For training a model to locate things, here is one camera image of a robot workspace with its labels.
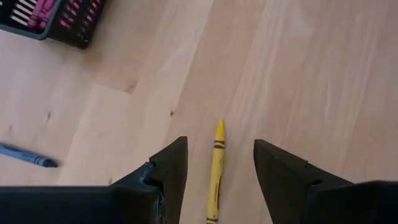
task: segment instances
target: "wooden floor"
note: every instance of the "wooden floor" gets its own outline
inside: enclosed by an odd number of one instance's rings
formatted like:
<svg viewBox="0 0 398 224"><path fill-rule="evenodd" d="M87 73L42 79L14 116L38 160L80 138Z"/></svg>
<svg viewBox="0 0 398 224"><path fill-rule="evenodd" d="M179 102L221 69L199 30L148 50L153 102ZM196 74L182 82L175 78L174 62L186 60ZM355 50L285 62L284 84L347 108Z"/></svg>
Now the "wooden floor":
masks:
<svg viewBox="0 0 398 224"><path fill-rule="evenodd" d="M271 223L265 139L360 182L398 179L398 1L113 0L92 48L0 32L1 185L106 185L189 140L181 223L204 223L226 122L220 223Z"/></svg>

